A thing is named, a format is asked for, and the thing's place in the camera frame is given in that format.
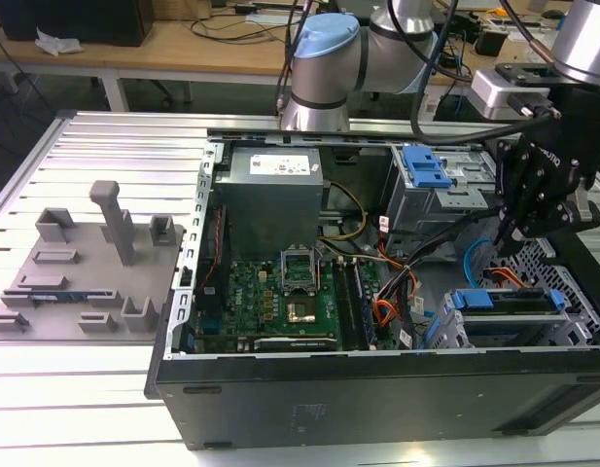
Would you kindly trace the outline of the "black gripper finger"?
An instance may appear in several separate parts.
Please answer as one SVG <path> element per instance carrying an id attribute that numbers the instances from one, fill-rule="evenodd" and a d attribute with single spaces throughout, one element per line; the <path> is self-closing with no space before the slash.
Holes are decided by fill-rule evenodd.
<path id="1" fill-rule="evenodd" d="M 514 255 L 530 238 L 545 237 L 571 226 L 576 220 L 576 204 L 564 199 L 548 209 L 520 212 L 506 198 L 501 209 L 500 254 Z"/>
<path id="2" fill-rule="evenodd" d="M 510 232 L 517 216 L 518 198 L 529 161 L 529 141 L 520 137 L 516 143 L 500 140 L 496 154 L 495 191 L 503 200 L 501 221 L 494 240 L 498 244 Z"/>

